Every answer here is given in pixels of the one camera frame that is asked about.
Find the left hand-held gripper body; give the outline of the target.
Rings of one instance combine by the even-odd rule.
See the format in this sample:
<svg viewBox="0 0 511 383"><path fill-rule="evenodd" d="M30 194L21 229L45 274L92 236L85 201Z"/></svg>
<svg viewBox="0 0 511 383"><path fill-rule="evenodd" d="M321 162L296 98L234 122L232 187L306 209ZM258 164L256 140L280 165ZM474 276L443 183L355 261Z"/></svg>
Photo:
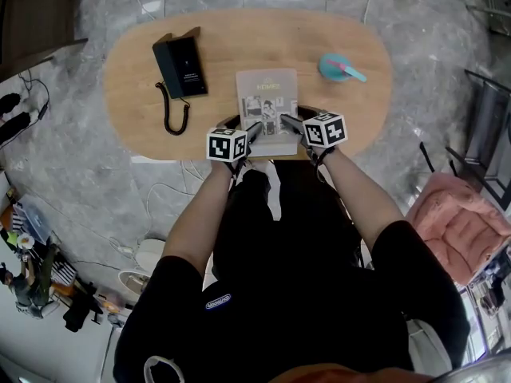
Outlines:
<svg viewBox="0 0 511 383"><path fill-rule="evenodd" d="M231 174L238 174L239 164L247 154L247 131L218 127L208 131L206 158L226 164Z"/></svg>

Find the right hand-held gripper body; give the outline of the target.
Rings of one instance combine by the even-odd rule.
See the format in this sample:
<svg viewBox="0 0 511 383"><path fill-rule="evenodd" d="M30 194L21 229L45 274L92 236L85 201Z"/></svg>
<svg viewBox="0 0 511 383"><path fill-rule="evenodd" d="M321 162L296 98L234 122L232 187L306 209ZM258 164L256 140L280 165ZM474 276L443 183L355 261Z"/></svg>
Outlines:
<svg viewBox="0 0 511 383"><path fill-rule="evenodd" d="M307 149L322 150L334 148L348 140L344 115L338 113L320 113L304 120L303 137Z"/></svg>

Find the magazine with cover photos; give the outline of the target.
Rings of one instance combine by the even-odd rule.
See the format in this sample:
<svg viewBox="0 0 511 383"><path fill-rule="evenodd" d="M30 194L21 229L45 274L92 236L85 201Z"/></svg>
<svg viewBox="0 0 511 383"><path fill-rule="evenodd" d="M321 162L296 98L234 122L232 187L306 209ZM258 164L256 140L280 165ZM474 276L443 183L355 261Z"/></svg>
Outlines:
<svg viewBox="0 0 511 383"><path fill-rule="evenodd" d="M252 157L294 156L298 137L286 128L281 116L298 116L298 83L295 69L253 69L236 73L240 123L247 131L257 122L260 134L250 145Z"/></svg>

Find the pink cushioned armchair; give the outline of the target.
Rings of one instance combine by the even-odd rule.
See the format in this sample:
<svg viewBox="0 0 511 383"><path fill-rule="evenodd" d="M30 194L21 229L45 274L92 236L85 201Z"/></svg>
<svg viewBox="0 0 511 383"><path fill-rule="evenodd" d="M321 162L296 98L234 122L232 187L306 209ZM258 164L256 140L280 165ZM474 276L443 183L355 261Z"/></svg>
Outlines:
<svg viewBox="0 0 511 383"><path fill-rule="evenodd" d="M443 172L432 173L406 220L460 286L511 239L511 223L491 202Z"/></svg>

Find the person's right forearm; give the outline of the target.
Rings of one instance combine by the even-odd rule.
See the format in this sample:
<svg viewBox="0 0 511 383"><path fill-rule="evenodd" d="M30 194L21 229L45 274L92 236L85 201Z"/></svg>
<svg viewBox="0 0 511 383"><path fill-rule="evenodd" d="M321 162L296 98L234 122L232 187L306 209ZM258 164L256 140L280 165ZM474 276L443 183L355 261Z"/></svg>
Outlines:
<svg viewBox="0 0 511 383"><path fill-rule="evenodd" d="M323 159L336 191L369 252L390 224L404 220L398 205L338 148Z"/></svg>

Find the person's left forearm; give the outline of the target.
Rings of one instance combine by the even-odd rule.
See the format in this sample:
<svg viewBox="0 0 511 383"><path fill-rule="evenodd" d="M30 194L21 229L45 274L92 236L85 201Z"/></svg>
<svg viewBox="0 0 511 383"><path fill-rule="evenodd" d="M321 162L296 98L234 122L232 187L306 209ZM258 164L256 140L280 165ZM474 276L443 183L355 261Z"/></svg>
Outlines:
<svg viewBox="0 0 511 383"><path fill-rule="evenodd" d="M226 164L211 162L212 170L184 209L164 245L163 256L176 256L204 275L213 252L228 200L232 173Z"/></svg>

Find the light wooden oval table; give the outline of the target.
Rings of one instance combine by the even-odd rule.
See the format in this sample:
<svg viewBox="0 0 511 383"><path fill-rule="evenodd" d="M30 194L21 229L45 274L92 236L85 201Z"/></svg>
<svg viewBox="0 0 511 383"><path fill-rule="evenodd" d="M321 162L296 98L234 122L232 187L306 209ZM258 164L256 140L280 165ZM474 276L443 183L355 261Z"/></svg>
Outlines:
<svg viewBox="0 0 511 383"><path fill-rule="evenodd" d="M197 43L208 94L190 99L186 131L164 129L164 102L155 84L161 74L153 44L200 27ZM346 57L366 82L330 81L319 72L327 53ZM378 138L390 110L392 67L380 38L368 26L340 14L313 10L201 10L146 22L125 31L110 50L103 76L109 119L121 143L153 160L202 160L207 131L238 111L236 73L292 68L298 102L343 114L356 155Z"/></svg>

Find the teal spray bottle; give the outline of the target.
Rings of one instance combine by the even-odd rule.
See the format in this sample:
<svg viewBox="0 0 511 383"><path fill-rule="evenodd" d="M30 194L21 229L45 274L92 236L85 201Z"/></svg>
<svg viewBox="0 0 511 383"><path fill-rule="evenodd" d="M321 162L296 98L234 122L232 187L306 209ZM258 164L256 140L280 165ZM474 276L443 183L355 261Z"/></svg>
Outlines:
<svg viewBox="0 0 511 383"><path fill-rule="evenodd" d="M330 81L343 82L348 79L367 81L367 77L355 69L346 57L337 53L324 54L319 60L318 68L321 75Z"/></svg>

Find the person's black trousers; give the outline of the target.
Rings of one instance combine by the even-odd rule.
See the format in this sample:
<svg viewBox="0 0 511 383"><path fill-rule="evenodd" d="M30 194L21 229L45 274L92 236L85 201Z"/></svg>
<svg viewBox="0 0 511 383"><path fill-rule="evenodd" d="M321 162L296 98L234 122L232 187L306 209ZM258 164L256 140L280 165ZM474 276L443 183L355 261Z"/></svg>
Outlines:
<svg viewBox="0 0 511 383"><path fill-rule="evenodd" d="M275 169L280 219L268 206L267 175L245 172L228 195L213 274L219 280L240 280L252 271L265 278L310 278L357 266L361 236L337 191L305 160L277 160Z"/></svg>

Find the person's black t-shirt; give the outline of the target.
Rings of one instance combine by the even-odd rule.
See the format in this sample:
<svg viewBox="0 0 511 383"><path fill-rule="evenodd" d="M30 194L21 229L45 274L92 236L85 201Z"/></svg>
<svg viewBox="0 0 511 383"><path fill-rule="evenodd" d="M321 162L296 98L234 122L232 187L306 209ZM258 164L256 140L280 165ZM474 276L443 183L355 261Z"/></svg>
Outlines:
<svg viewBox="0 0 511 383"><path fill-rule="evenodd" d="M145 383L152 356L174 361L187 383L268 383L302 365L369 373L411 369L410 319L439 336L460 366L470 331L451 277L405 221L376 240L370 270L334 259L219 279L178 257L159 261L117 343L117 383Z"/></svg>

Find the clear storage box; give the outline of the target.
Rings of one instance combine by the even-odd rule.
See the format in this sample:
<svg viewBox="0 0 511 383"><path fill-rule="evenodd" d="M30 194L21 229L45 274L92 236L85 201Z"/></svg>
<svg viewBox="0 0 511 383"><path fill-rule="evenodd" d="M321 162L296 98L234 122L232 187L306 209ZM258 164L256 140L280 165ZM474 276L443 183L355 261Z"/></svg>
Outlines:
<svg viewBox="0 0 511 383"><path fill-rule="evenodd" d="M39 243L46 245L52 230L44 215L28 202L15 204L14 210L22 219L22 229Z"/></svg>

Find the black white striped couch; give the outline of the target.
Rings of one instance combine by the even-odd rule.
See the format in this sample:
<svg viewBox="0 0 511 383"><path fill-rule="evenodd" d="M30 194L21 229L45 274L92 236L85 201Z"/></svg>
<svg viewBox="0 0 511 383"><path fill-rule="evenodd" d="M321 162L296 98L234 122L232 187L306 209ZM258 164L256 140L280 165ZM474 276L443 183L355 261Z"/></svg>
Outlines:
<svg viewBox="0 0 511 383"><path fill-rule="evenodd" d="M57 253L51 268L52 282L63 286L72 286L76 277L77 271L75 268L61 253Z"/></svg>

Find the black corded telephone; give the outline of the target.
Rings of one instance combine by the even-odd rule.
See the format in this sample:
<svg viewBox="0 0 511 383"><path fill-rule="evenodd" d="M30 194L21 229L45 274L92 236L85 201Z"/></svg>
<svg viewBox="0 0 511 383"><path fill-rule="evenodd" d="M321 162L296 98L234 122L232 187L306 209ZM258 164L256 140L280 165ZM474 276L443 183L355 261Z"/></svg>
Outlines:
<svg viewBox="0 0 511 383"><path fill-rule="evenodd" d="M185 98L208 93L196 41L199 36L200 27L197 26L179 37L172 33L166 34L153 44L153 54L163 78L163 81L157 82L155 87L163 96L164 128L173 136L182 135L188 125L191 105ZM170 125L171 99L178 99L184 103L182 123L177 130Z"/></svg>

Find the steel frame sink table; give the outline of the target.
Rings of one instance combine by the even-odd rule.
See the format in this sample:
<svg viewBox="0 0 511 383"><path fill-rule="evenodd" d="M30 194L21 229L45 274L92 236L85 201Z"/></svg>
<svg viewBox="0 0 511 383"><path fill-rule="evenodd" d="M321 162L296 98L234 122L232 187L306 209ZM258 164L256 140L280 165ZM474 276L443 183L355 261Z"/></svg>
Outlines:
<svg viewBox="0 0 511 383"><path fill-rule="evenodd" d="M511 38L511 0L484 0L481 5L466 5L472 13L483 13L488 17L492 33Z"/></svg>

